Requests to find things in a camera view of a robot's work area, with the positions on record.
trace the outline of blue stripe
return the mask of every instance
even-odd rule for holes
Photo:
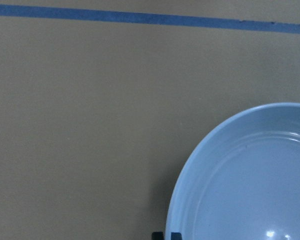
[[[0,16],[188,26],[300,34],[300,24],[122,11],[0,4]]]

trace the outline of plate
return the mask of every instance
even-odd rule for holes
[[[165,236],[300,240],[300,103],[257,106],[211,131],[185,163]]]

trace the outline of round plastic plate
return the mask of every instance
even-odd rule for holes
[[[300,240],[300,103],[273,103],[217,126],[184,165],[166,239]]]

